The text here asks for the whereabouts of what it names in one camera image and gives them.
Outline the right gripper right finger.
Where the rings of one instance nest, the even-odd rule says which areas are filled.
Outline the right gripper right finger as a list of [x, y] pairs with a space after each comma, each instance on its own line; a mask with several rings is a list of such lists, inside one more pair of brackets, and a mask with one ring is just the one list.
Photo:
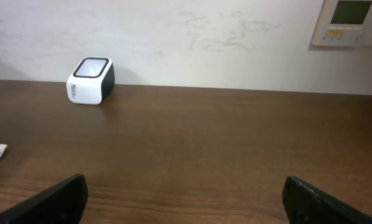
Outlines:
[[288, 176], [282, 202], [290, 224], [372, 224], [372, 217], [316, 188]]

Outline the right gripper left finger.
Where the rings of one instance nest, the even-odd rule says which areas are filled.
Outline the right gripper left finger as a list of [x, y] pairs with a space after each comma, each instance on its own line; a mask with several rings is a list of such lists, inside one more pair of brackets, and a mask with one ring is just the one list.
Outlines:
[[88, 200], [85, 176], [75, 174], [0, 213], [0, 223], [78, 224]]

